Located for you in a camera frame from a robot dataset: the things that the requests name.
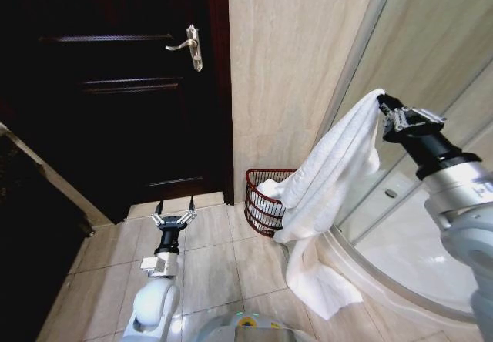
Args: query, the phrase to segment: door handle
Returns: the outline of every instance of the door handle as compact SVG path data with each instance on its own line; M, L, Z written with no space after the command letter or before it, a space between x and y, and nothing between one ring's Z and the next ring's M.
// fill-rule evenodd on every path
M186 36L188 39L180 45L171 46L167 45L167 51L177 51L179 49L183 49L188 47L190 49L190 55L192 56L193 68L200 72L202 71L203 62L202 62L202 54L200 52L200 40L199 40L199 29L193 25L190 25L186 30Z

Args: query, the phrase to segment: beige marble wall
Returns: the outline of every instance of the beige marble wall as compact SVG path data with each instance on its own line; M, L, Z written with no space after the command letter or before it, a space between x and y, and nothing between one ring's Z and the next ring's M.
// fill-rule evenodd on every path
M235 200L309 153L369 0L230 0Z

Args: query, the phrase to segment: red wire basket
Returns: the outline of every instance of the red wire basket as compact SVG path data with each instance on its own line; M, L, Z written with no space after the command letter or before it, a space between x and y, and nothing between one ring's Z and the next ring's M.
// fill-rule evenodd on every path
M274 236L279 229L283 229L283 204L277 200L264 196L257 190L257 186L267 179L282 182L295 169L250 169L246 172L245 217L246 221L258 233L264 236Z

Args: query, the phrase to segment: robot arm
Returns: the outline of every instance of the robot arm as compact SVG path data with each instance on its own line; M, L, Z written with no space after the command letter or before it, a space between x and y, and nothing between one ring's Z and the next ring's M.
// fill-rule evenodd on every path
M478 289L471 307L485 340L493 340L493 175L473 153L464 153L440 131L444 119L378 96L385 114L384 140L400 143L418 165L416 176L430 197L424 204L441 231L441 242L472 268Z
M163 233L153 257L143 259L140 268L154 278L136 295L133 312L121 341L164 342L171 318L179 303L179 288L175 285L178 273L178 236L197 216L193 197L183 216L161 216L163 201L151 215Z

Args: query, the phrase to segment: white towel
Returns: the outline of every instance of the white towel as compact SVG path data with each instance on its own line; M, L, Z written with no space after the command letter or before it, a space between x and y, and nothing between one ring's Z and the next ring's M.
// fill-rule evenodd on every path
M264 196L279 200L283 188L275 180L267 179L265 182L262 182L257 186L257 190L261 192Z
M274 239L296 240L287 265L289 288L315 313L328 320L341 307L361 302L347 280L317 256L318 235L330 229L350 185L358 176L377 171L374 147L378 103L383 89L366 94L314 147L301 167L272 190L281 191L287 208L283 229Z

